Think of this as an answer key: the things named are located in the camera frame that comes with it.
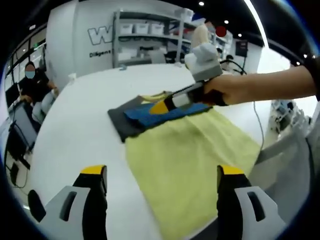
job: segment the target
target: blue cloth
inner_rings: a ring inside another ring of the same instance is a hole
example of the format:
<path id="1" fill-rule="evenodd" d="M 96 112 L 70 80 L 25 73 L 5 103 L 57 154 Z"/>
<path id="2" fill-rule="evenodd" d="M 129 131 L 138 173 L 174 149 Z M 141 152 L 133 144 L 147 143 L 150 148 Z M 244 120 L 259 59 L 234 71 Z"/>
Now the blue cloth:
<path id="1" fill-rule="evenodd" d="M 179 119 L 187 115 L 198 114 L 208 111 L 211 107 L 203 103 L 194 103 L 188 109 L 177 108 L 165 114 L 150 114 L 149 110 L 155 103 L 143 104 L 137 108 L 124 111 L 124 114 L 131 120 L 138 121 L 145 127 L 155 127 L 168 120 Z"/>

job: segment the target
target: red dot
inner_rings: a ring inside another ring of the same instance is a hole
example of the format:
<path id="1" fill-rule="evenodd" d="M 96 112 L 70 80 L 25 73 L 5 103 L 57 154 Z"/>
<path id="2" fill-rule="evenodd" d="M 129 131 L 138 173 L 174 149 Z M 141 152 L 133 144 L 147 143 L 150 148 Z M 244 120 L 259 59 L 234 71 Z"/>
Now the red dot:
<path id="1" fill-rule="evenodd" d="M 215 34 L 218 37 L 223 38 L 227 34 L 227 29 L 224 26 L 217 26 L 215 29 Z"/>

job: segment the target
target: black shirt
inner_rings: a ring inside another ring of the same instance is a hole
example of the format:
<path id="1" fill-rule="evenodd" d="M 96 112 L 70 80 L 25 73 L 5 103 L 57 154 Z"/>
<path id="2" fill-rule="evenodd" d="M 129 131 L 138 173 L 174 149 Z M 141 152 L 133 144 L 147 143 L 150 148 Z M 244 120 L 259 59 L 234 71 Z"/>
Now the black shirt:
<path id="1" fill-rule="evenodd" d="M 22 89 L 22 95 L 28 95 L 32 98 L 34 103 L 41 102 L 45 95 L 51 91 L 48 87 L 49 79 L 46 74 L 40 70 L 35 70 L 34 78 L 30 79 L 25 77 L 19 82 L 19 86 Z"/>

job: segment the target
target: yellow towel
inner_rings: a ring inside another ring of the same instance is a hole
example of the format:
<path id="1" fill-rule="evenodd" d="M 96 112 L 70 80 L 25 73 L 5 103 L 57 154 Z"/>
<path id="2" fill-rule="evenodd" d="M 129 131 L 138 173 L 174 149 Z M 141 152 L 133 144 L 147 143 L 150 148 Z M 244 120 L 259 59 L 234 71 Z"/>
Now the yellow towel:
<path id="1" fill-rule="evenodd" d="M 248 175 L 260 149 L 214 109 L 167 121 L 127 138 L 125 146 L 165 240 L 183 239 L 217 216 L 217 165 Z"/>

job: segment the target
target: white table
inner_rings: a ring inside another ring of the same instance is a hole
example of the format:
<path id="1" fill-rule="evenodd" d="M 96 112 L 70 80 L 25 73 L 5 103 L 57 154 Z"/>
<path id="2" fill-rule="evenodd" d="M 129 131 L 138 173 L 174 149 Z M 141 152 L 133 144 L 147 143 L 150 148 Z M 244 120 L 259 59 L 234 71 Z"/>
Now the white table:
<path id="1" fill-rule="evenodd" d="M 150 206 L 127 165 L 125 145 L 107 111 L 137 95 L 176 91 L 192 83 L 192 75 L 184 66 L 150 64 L 96 72 L 68 84 L 45 118 L 34 146 L 29 176 L 42 203 L 46 205 L 64 186 L 71 186 L 83 168 L 104 164 L 108 239 L 161 239 Z M 256 103 L 264 131 L 270 106 L 270 101 Z M 216 109 L 261 143 L 252 103 Z"/>

